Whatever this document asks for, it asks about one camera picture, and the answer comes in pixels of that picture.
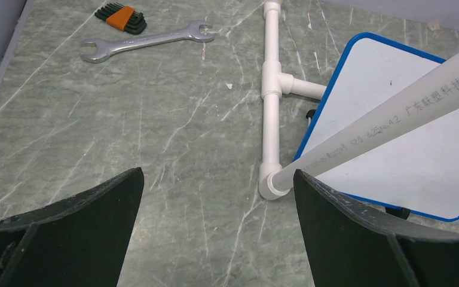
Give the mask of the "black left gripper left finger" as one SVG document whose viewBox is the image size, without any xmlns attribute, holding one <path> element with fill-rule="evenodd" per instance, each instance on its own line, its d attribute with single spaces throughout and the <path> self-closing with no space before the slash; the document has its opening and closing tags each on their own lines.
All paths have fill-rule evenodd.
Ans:
<svg viewBox="0 0 459 287">
<path fill-rule="evenodd" d="M 0 220 L 0 286 L 116 286 L 143 188 L 136 167 Z"/>
</svg>

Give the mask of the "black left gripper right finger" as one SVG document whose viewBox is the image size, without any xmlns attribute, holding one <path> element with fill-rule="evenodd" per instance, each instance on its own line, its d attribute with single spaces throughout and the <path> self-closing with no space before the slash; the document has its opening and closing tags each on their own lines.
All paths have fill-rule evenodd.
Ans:
<svg viewBox="0 0 459 287">
<path fill-rule="evenodd" d="M 459 233 L 384 213 L 301 170 L 293 189 L 316 286 L 459 286 Z"/>
</svg>

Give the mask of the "blue framed whiteboard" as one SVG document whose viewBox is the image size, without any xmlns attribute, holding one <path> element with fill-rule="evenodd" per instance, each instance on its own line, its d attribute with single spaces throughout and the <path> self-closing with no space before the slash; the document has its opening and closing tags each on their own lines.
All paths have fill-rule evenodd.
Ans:
<svg viewBox="0 0 459 287">
<path fill-rule="evenodd" d="M 335 155 L 399 127 L 459 95 L 459 54 L 451 71 L 429 81 L 414 99 L 395 105 Z M 443 63 L 443 58 L 374 33 L 347 43 L 296 158 L 328 140 Z M 317 176 L 358 200 L 440 221 L 459 220 L 459 108 Z"/>
</svg>

